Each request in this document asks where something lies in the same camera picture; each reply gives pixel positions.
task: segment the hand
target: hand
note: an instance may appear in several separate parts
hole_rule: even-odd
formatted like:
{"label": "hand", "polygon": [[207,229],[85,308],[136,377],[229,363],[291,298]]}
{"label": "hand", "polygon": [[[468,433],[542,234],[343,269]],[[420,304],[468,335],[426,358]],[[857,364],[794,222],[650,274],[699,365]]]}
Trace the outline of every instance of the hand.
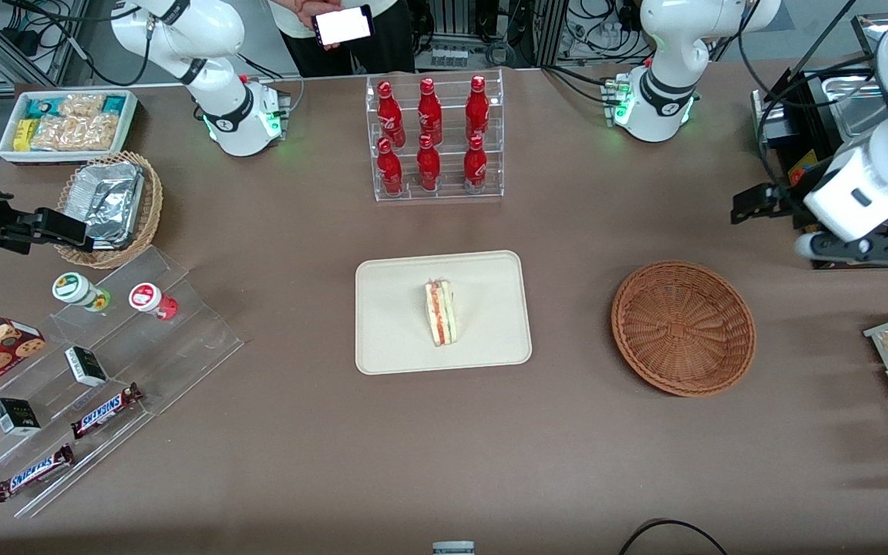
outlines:
{"label": "hand", "polygon": [[[314,15],[327,14],[338,10],[341,10],[341,0],[331,0],[330,2],[321,0],[304,0],[300,6],[300,11],[297,12],[297,18],[299,18],[300,22],[304,24],[304,27],[307,29],[313,29],[314,21],[311,20],[311,18],[313,18]],[[334,43],[334,45],[325,46],[324,49],[336,49],[336,47],[339,46],[338,43]]]}

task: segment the snickers bar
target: snickers bar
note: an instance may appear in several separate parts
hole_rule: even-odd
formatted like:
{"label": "snickers bar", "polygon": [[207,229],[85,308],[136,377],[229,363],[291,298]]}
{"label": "snickers bar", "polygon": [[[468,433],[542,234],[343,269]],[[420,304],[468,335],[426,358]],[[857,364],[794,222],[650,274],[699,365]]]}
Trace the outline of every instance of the snickers bar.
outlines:
{"label": "snickers bar", "polygon": [[11,480],[0,482],[0,503],[18,494],[22,488],[65,465],[74,466],[74,451],[66,443],[60,447],[59,451],[53,453],[52,456],[46,457],[44,460],[32,465],[22,471],[22,474],[13,476]]}
{"label": "snickers bar", "polygon": [[91,411],[83,419],[71,424],[74,431],[74,439],[84,438],[92,429],[99,428],[105,422],[108,422],[116,414],[119,414],[126,407],[143,398],[143,394],[139,391],[135,382],[119,392],[118,395],[106,401],[101,407]]}

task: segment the table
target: table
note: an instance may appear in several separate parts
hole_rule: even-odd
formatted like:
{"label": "table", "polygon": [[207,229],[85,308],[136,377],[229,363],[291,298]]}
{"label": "table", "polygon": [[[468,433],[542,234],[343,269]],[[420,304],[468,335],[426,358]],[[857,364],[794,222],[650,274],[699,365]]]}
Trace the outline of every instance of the table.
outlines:
{"label": "table", "polygon": [[[730,552],[884,552],[888,383],[859,332],[888,321],[888,271],[815,273],[785,221],[729,225],[732,194],[764,179],[744,69],[709,68],[666,144],[606,129],[540,71],[505,79],[506,197],[444,207],[372,199],[363,78],[311,81],[289,140],[247,159],[183,88],[138,88],[128,148],[166,187],[156,244],[249,343],[35,519],[0,506],[0,553],[603,554],[662,516]],[[70,172],[3,164],[0,187],[52,207]],[[522,257],[529,362],[357,372],[360,263],[495,249]],[[725,394],[652,389],[607,334],[621,280],[671,257],[753,310],[755,363]],[[0,253],[0,315],[56,311],[71,268]],[[631,553],[654,549],[706,544],[655,530]]]}

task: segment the smartphone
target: smartphone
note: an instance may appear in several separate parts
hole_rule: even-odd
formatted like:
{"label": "smartphone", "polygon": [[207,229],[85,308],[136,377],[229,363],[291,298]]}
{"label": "smartphone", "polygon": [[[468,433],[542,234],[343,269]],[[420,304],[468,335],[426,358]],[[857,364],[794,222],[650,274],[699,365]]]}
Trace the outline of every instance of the smartphone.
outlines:
{"label": "smartphone", "polygon": [[314,33],[321,46],[372,36],[372,9],[368,4],[314,15]]}

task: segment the sandwich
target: sandwich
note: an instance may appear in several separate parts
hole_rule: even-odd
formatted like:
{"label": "sandwich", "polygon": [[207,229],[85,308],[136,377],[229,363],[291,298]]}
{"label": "sandwich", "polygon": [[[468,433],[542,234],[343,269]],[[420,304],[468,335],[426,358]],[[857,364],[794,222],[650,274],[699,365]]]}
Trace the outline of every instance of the sandwich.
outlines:
{"label": "sandwich", "polygon": [[434,345],[451,345],[458,341],[458,321],[454,314],[454,295],[451,282],[432,280],[424,285],[427,292],[427,317]]}

